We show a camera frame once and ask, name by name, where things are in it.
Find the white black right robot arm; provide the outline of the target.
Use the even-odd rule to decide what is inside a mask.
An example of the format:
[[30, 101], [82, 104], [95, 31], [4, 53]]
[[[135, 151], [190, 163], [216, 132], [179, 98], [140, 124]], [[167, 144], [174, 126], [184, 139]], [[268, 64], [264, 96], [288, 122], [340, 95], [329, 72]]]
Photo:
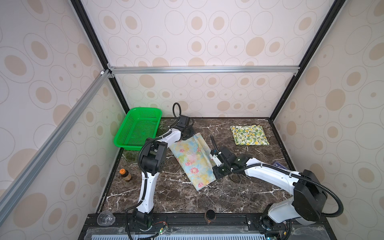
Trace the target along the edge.
[[336, 218], [344, 212], [340, 198], [322, 185], [313, 172], [285, 170], [247, 154], [237, 156], [227, 147], [218, 148], [213, 137], [211, 141], [214, 148], [210, 156], [215, 162], [216, 179], [231, 174], [245, 175], [268, 182], [291, 195], [289, 199], [265, 208], [260, 217], [264, 229], [272, 230], [277, 224], [293, 219], [302, 225], [311, 225], [321, 217]]

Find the floral pastel skirt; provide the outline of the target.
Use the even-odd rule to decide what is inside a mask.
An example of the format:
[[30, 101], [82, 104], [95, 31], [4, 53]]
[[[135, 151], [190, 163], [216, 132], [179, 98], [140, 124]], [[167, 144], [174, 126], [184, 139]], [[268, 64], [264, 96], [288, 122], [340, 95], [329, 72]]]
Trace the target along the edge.
[[200, 133], [172, 144], [170, 150], [197, 191], [216, 180], [211, 150]]

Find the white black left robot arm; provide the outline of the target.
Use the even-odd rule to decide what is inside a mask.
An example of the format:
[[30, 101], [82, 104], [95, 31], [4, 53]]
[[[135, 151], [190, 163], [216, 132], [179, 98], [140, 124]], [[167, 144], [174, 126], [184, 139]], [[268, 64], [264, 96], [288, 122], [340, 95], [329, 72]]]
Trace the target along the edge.
[[138, 155], [138, 166], [142, 171], [140, 197], [136, 205], [126, 209], [126, 213], [133, 211], [133, 222], [142, 230], [152, 227], [156, 183], [164, 167], [168, 148], [195, 134], [193, 124], [190, 124], [191, 118], [182, 114], [179, 103], [173, 104], [173, 115], [176, 120], [169, 130], [159, 137], [148, 138]]

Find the lemon print green skirt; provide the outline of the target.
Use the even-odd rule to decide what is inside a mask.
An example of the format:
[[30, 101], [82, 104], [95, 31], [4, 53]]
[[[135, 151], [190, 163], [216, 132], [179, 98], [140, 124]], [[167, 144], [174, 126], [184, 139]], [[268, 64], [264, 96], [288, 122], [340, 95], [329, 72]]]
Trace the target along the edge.
[[234, 142], [238, 146], [269, 146], [262, 126], [231, 126]]

